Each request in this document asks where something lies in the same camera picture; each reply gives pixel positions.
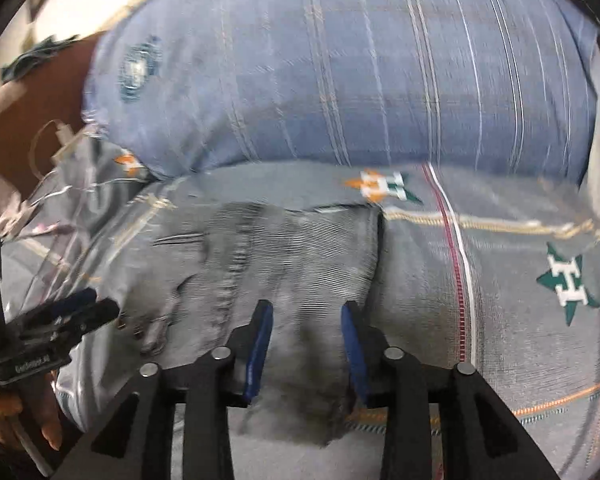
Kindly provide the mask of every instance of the blue striped fabric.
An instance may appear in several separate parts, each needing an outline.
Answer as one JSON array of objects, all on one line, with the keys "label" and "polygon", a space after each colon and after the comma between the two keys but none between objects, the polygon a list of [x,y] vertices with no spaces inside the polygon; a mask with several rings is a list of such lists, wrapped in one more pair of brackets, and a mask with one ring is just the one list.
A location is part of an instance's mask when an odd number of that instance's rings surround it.
[{"label": "blue striped fabric", "polygon": [[84,117],[158,176],[430,160],[579,182],[598,29],[568,0],[150,0]]}]

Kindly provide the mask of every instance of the folded gray garment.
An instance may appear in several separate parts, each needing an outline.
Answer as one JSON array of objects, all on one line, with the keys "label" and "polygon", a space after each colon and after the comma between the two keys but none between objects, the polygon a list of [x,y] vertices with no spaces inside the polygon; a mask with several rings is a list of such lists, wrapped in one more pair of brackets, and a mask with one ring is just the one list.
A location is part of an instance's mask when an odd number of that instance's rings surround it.
[{"label": "folded gray garment", "polygon": [[[262,394],[230,414],[238,475],[377,476],[384,413],[356,410],[344,421],[352,433],[333,438],[347,381],[338,313],[356,299],[421,361],[474,362],[562,478],[600,467],[600,223],[576,187],[428,164],[308,162],[142,187],[116,176],[113,145],[85,139],[72,157],[97,161],[93,180],[73,184],[65,179],[78,168],[61,167],[32,224],[67,222],[78,249],[38,272],[30,243],[44,253],[65,234],[7,245],[4,294],[22,297],[16,271],[50,286],[51,270],[65,269],[58,294],[92,285],[121,303],[125,327],[85,338],[59,375],[60,404],[80,426],[142,362],[190,362],[267,298],[276,325]],[[70,197],[82,200],[79,214]],[[439,435],[432,406],[435,473]]]}]

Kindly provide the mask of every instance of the hand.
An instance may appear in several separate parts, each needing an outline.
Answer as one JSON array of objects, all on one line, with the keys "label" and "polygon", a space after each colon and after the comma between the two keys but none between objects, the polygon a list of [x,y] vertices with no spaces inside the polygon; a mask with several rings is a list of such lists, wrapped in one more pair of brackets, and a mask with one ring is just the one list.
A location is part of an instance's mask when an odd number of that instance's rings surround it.
[{"label": "hand", "polygon": [[[40,425],[42,436],[49,445],[59,450],[62,444],[62,427],[58,416],[58,402],[51,388],[53,375],[47,374],[43,381],[44,385],[39,388],[40,392],[36,398],[28,399],[33,417]],[[0,443],[10,449],[22,449],[18,438],[13,433],[8,416],[17,415],[22,411],[22,400],[20,397],[6,390],[0,391]]]}]

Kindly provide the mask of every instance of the silver screw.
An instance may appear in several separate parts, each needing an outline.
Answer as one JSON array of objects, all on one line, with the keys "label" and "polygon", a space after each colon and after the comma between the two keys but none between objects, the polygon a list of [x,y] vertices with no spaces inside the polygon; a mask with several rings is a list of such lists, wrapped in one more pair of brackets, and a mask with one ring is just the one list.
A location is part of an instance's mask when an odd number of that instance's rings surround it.
[{"label": "silver screw", "polygon": [[398,361],[404,357],[404,352],[397,346],[389,346],[389,348],[384,351],[384,357],[391,359],[391,361]]},{"label": "silver screw", "polygon": [[475,372],[475,367],[467,361],[462,361],[461,363],[458,363],[456,365],[456,368],[462,375],[471,375]]},{"label": "silver screw", "polygon": [[218,346],[211,351],[213,359],[227,359],[231,355],[231,349],[226,346]]},{"label": "silver screw", "polygon": [[147,363],[140,367],[140,375],[142,377],[151,377],[158,373],[158,365],[156,363]]}]

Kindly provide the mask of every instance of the round emblem on pillow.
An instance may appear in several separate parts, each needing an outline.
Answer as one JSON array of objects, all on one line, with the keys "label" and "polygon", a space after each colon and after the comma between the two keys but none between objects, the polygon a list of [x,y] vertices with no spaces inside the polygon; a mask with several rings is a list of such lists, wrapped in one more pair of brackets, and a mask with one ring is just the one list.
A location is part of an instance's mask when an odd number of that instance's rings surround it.
[{"label": "round emblem on pillow", "polygon": [[145,43],[130,46],[120,66],[120,97],[124,102],[137,101],[148,79],[157,75],[162,54],[159,38],[150,36]]}]

